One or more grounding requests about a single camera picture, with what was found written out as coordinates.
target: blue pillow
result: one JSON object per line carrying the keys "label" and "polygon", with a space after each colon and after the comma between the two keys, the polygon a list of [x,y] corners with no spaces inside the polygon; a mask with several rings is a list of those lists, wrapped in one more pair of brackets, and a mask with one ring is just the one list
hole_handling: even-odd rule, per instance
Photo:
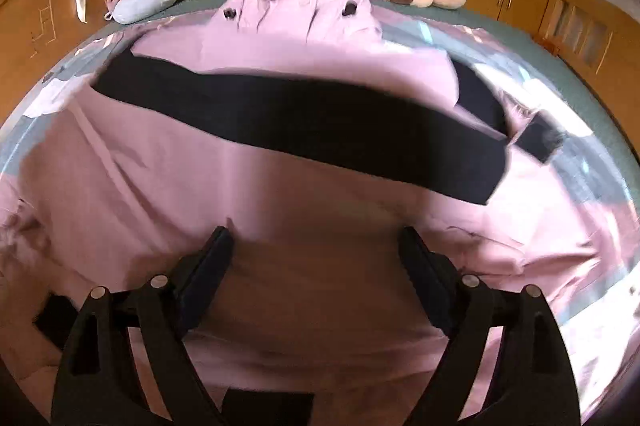
{"label": "blue pillow", "polygon": [[114,21],[123,25],[135,23],[148,18],[156,12],[163,11],[176,0],[120,0],[112,12]]}

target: black button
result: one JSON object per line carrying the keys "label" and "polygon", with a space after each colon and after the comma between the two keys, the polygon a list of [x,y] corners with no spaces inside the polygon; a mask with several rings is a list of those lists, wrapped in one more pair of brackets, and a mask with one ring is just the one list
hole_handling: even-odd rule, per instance
{"label": "black button", "polygon": [[358,4],[353,0],[349,0],[347,1],[347,5],[344,7],[344,10],[342,11],[342,15],[353,16],[356,13],[357,8],[358,8]]}

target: black plastic bracket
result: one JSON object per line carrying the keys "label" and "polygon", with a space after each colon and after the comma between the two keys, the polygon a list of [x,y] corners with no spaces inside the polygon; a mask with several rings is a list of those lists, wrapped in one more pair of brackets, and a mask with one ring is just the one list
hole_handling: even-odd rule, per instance
{"label": "black plastic bracket", "polygon": [[[54,426],[223,425],[181,338],[198,325],[231,260],[233,239],[217,228],[202,251],[134,291],[96,287],[63,351],[54,390]],[[168,421],[146,403],[131,353],[129,327],[140,327]]]}
{"label": "black plastic bracket", "polygon": [[[542,292],[490,289],[460,276],[429,251],[411,227],[399,255],[430,322],[447,348],[405,426],[579,426],[580,406],[562,335]],[[489,329],[503,327],[494,375],[482,410],[459,420],[476,378]]]}

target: pink jacket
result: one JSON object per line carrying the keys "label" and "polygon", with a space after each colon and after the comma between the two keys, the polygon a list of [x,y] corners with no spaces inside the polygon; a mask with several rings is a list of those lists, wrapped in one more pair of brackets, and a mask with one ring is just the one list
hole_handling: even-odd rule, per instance
{"label": "pink jacket", "polygon": [[[456,107],[446,53],[385,52],[368,0],[354,1],[356,13],[343,16],[346,0],[229,0],[207,25],[149,33],[132,51],[197,73],[360,84],[498,139]],[[228,8],[236,15],[225,17]],[[505,153],[506,174],[479,205],[226,140],[87,86],[4,192],[0,352],[46,413],[59,353],[31,318],[48,291],[80,306],[95,285],[136,287],[225,225],[233,262],[186,338],[212,395],[229,386],[314,392],[313,425],[401,425],[446,345],[399,263],[402,226],[493,287],[539,285],[557,311],[606,261],[554,170],[512,144]],[[132,341],[150,405],[163,413],[140,338]],[[497,345],[494,335],[466,412],[482,403]]]}
{"label": "pink jacket", "polygon": [[[349,2],[354,3],[355,11],[343,14]],[[236,15],[225,17],[227,9]],[[280,34],[306,41],[382,43],[382,30],[371,15],[369,0],[229,0],[212,22],[245,32]]]}

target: wooden headboard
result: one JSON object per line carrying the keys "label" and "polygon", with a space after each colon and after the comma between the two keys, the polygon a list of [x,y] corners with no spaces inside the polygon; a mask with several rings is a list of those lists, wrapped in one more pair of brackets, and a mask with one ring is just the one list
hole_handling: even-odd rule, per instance
{"label": "wooden headboard", "polygon": [[107,24],[104,0],[87,0],[86,23],[75,0],[0,0],[0,125],[33,85]]}
{"label": "wooden headboard", "polygon": [[605,0],[561,0],[546,38],[640,151],[640,24]]}

